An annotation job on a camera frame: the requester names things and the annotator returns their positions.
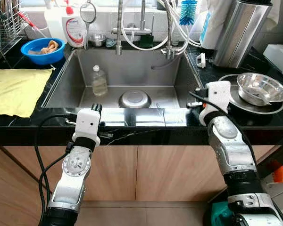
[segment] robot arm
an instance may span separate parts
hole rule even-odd
[[[74,145],[62,164],[62,177],[47,205],[41,226],[73,226],[85,192],[85,180],[91,169],[94,148],[100,145],[97,136],[101,105],[82,109],[77,114]]]
[[[221,108],[229,104],[229,84],[207,84],[206,99]],[[269,194],[263,191],[255,160],[236,126],[217,109],[207,106],[200,120],[208,126],[209,144],[213,147],[220,171],[227,184],[228,205],[234,213],[234,226],[283,226],[283,221]]]

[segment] black cable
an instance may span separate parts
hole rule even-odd
[[[60,160],[64,159],[69,152],[66,152],[65,154],[63,154],[61,157],[59,157],[58,159],[56,159],[55,161],[53,161],[51,164],[49,164],[42,172],[42,174],[40,175],[39,178],[39,191],[42,190],[42,181],[43,181],[43,177],[46,176],[46,172],[57,162],[59,162]],[[42,203],[42,214],[41,214],[41,218],[40,218],[40,222],[42,222],[44,215],[45,215],[45,211],[46,211],[46,207],[45,207],[45,203]]]
[[[45,118],[38,126],[37,130],[36,130],[36,133],[34,135],[34,150],[36,152],[36,155],[37,155],[37,159],[38,159],[38,162],[39,162],[39,165],[40,165],[40,168],[41,168],[41,171],[43,172],[45,170],[44,168],[44,164],[43,164],[43,161],[42,161],[42,158],[41,158],[41,155],[40,155],[40,151],[39,151],[39,148],[38,148],[38,139],[39,139],[39,133],[40,133],[40,129],[41,127],[43,126],[43,124],[49,120],[49,119],[52,119],[52,118],[56,118],[56,117],[66,117],[67,115],[66,114],[55,114],[55,115],[51,115],[47,118]],[[47,178],[47,175],[44,174],[44,181],[45,181],[45,188],[46,188],[46,195],[47,195],[47,203],[49,202],[50,200],[50,187],[49,187],[49,182],[48,182],[48,178]],[[40,193],[40,198],[41,198],[41,203],[42,203],[42,209],[45,209],[45,198],[44,198],[44,194],[43,194],[43,190],[42,188],[40,189],[39,188],[39,193]]]
[[[243,130],[241,129],[241,127],[235,122],[235,119],[230,116],[228,113],[226,113],[224,110],[222,110],[219,106],[217,106],[216,104],[198,96],[197,94],[193,93],[193,92],[190,92],[189,91],[189,94],[192,95],[193,97],[201,100],[203,103],[207,103],[211,106],[213,106],[214,108],[216,108],[218,111],[220,111],[224,116],[228,117],[228,119],[237,127],[237,129],[240,131],[241,135],[242,135],[242,139],[244,140],[244,142],[246,143],[246,145],[249,147],[250,149],[250,153],[251,153],[251,156],[254,160],[254,163],[255,163],[255,166],[257,167],[257,162],[256,162],[256,157],[255,157],[255,154],[254,154],[254,150],[253,150],[253,147],[251,146],[250,144],[250,140],[247,138],[247,136],[245,135],[245,133],[243,132]]]

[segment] red cap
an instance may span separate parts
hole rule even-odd
[[[69,1],[68,0],[64,0],[66,3],[67,3],[67,6],[66,6],[66,13],[67,15],[71,15],[74,13],[74,10],[72,9],[71,6],[69,6]]]

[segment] tiled floor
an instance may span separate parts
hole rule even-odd
[[[76,226],[202,226],[205,203],[85,202]]]

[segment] label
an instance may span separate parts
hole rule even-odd
[[[204,36],[206,35],[207,29],[208,29],[208,22],[210,18],[211,18],[211,14],[208,12],[206,21],[204,22],[203,29],[202,29],[201,36],[200,36],[201,43],[204,41]]]
[[[70,39],[76,44],[83,43],[82,26],[78,18],[71,18],[66,22],[66,32]]]

